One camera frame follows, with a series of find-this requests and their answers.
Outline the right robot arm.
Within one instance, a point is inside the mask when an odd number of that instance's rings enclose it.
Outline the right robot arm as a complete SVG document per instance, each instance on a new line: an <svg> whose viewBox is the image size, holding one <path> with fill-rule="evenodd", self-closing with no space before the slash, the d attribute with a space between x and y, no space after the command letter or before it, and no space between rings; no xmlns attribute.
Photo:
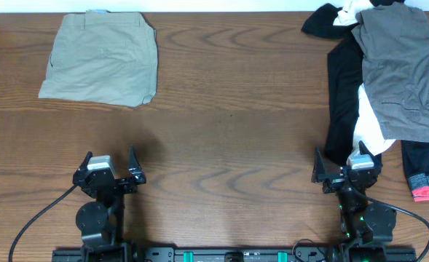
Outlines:
<svg viewBox="0 0 429 262"><path fill-rule="evenodd" d="M339 172L327 172L318 149L312 182L323 185L324 194L336 194L341 215L341 230L346 240L330 247L326 261L387 261L385 245L393 241L396 211L377 204L366 195L382 170L381 161L359 143L360 154Z"/></svg>

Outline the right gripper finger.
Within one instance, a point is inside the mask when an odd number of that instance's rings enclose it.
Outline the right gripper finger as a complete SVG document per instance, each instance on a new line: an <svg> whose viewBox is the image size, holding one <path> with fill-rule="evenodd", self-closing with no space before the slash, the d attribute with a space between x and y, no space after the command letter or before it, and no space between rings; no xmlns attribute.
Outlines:
<svg viewBox="0 0 429 262"><path fill-rule="evenodd" d="M381 167L381 159L373 155L372 152L366 147L365 143L361 140L359 143L360 151L360 164L361 167Z"/></svg>
<svg viewBox="0 0 429 262"><path fill-rule="evenodd" d="M320 149L315 149L315 161L314 161L314 175L325 175L326 168L324 165L323 157L321 155Z"/></svg>

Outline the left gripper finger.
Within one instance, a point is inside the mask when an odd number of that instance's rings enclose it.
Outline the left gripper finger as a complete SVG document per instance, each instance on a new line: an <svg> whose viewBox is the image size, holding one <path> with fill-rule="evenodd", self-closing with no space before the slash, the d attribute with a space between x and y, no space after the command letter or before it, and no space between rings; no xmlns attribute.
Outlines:
<svg viewBox="0 0 429 262"><path fill-rule="evenodd" d="M142 169L138 162L133 146L130 147L128 170L130 174L136 178L139 178L142 175Z"/></svg>
<svg viewBox="0 0 429 262"><path fill-rule="evenodd" d="M79 165L78 171L86 171L87 165L90 161L90 159L93 157L93 153L91 151L88 151L83 162Z"/></svg>

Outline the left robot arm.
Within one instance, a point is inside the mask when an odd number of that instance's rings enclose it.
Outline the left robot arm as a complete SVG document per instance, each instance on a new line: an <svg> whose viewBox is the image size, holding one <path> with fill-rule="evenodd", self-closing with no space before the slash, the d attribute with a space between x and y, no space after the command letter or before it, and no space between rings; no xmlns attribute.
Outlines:
<svg viewBox="0 0 429 262"><path fill-rule="evenodd" d="M73 174L72 182L93 201L76 213L76 226L82 234L83 261L133 261L132 244L122 239L125 195L134 194L146 183L146 176L133 147L130 148L130 176L115 178L109 155L88 152Z"/></svg>

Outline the grey shorts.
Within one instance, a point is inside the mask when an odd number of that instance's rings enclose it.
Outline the grey shorts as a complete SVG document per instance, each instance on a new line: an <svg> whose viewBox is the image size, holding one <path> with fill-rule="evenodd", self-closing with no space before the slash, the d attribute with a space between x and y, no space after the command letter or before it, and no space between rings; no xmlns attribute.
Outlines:
<svg viewBox="0 0 429 262"><path fill-rule="evenodd" d="M429 19L394 2L358 13L363 83L386 139L429 143Z"/></svg>

